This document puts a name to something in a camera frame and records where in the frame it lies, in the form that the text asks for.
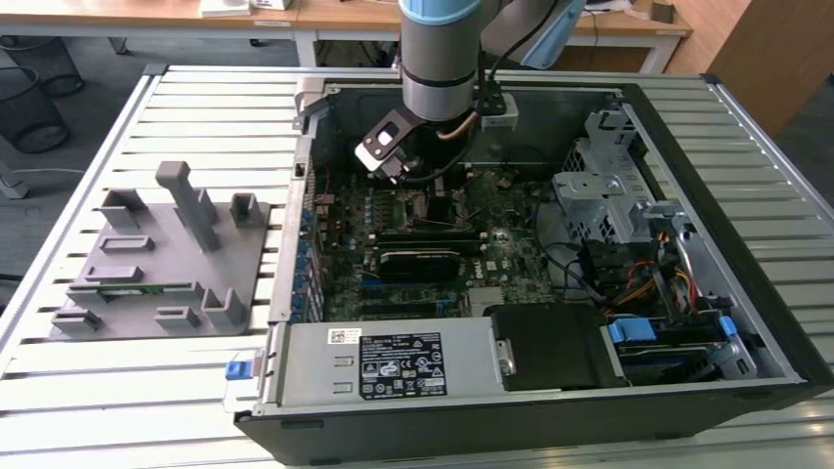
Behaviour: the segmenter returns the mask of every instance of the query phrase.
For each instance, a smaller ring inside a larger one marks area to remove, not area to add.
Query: blue release tab
[[[735,327],[732,318],[730,318],[728,316],[722,316],[718,322],[720,323],[720,328],[724,329],[724,334],[727,334],[727,337],[732,337],[739,333],[739,329]]]
[[[608,325],[608,333],[615,344],[620,342],[651,342],[656,340],[651,322],[646,318],[615,320]]]
[[[225,363],[225,380],[240,381],[251,379],[251,360]]]
[[[611,334],[611,342],[614,342],[615,344],[626,342],[623,331],[616,324],[608,324],[608,334]]]

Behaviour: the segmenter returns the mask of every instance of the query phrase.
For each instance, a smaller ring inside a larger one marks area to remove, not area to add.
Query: warning label
[[[440,333],[360,337],[364,400],[446,396]]]

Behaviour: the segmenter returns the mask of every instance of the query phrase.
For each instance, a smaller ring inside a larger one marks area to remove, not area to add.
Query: white label
[[[255,21],[255,26],[289,27],[287,21]]]
[[[329,345],[359,344],[362,329],[327,329],[327,343]]]

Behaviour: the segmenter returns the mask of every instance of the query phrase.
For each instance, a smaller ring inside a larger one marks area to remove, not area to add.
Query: wire mesh trash bin
[[[23,153],[41,153],[64,143],[69,128],[31,68],[0,68],[0,136]]]
[[[15,36],[13,41],[0,41],[0,49],[17,66],[37,72],[40,86],[49,96],[71,95],[84,86],[76,63],[60,37]]]

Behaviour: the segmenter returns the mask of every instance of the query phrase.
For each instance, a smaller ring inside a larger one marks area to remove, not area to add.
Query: motherboard chip
[[[472,317],[483,316],[483,310],[490,306],[504,304],[504,292],[499,286],[470,288],[470,304],[472,305]]]

